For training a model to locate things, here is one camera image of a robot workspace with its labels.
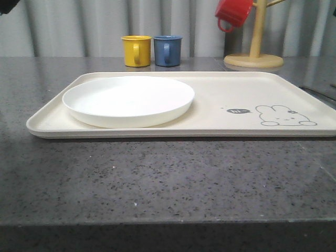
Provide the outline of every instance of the red cup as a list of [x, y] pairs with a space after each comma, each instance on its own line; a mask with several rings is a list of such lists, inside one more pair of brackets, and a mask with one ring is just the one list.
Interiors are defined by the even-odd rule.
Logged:
[[[218, 28], [224, 32], [232, 32], [234, 27], [240, 27], [245, 22], [251, 11], [253, 0], [220, 0], [215, 16], [218, 17]], [[229, 30], [224, 29], [220, 24], [221, 20], [231, 24]]]

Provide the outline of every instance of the wooden mug stand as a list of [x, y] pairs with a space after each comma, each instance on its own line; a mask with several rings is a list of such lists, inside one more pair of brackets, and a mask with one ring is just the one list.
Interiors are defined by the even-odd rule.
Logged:
[[281, 67], [284, 60], [281, 57], [269, 54], [261, 54], [261, 41], [264, 32], [266, 8], [285, 0], [275, 0], [267, 3], [267, 0], [257, 0], [253, 3], [256, 7], [256, 20], [251, 41], [251, 49], [249, 54], [230, 54], [224, 58], [224, 62], [239, 67], [253, 68], [275, 68]]

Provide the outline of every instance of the cup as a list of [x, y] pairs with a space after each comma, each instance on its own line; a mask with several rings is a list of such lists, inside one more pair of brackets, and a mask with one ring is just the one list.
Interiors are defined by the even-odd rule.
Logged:
[[[234, 27], [240, 27], [251, 11], [253, 0], [220, 0], [215, 16], [218, 18], [218, 28], [224, 32], [232, 32]], [[221, 20], [231, 24], [230, 29], [224, 29]]]
[[145, 67], [151, 64], [151, 38], [150, 36], [121, 37], [126, 66]]
[[181, 36], [155, 36], [153, 39], [156, 65], [173, 67], [181, 63]]

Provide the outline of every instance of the black object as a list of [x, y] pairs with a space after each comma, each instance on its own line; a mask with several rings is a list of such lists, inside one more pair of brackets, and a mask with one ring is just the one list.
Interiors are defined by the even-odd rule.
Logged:
[[0, 15], [8, 14], [20, 0], [0, 0]]
[[332, 101], [336, 101], [336, 98], [335, 97], [331, 97], [329, 95], [327, 95], [326, 93], [322, 93], [320, 91], [317, 91], [315, 89], [312, 89], [312, 88], [309, 88], [309, 87], [306, 87], [306, 86], [300, 86], [299, 88], [301, 88], [303, 91], [308, 91], [308, 92], [312, 92], [313, 94], [315, 95], [319, 95], [319, 96], [322, 96], [322, 97], [325, 97], [325, 98], [328, 98]]

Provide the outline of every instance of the curtain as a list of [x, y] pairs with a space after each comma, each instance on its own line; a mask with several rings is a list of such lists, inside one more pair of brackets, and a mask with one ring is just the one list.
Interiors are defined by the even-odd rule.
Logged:
[[[225, 34], [218, 0], [21, 0], [0, 16], [0, 56], [122, 57], [125, 35], [181, 35], [182, 57], [249, 52], [255, 9]], [[267, 8], [262, 53], [336, 55], [336, 0], [286, 0]]]

